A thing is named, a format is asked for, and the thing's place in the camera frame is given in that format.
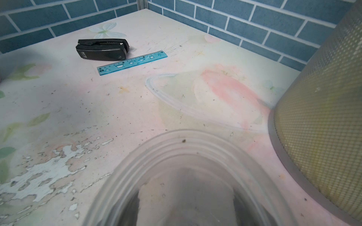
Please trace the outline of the red lidded rice jar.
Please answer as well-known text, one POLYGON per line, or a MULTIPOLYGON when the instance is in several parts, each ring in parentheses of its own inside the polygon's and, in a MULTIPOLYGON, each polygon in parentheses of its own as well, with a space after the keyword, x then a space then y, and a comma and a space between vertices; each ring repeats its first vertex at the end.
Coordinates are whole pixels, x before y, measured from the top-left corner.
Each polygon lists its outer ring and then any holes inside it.
POLYGON ((138 146, 111 173, 85 226, 295 226, 264 169, 230 141, 176 130, 138 146))

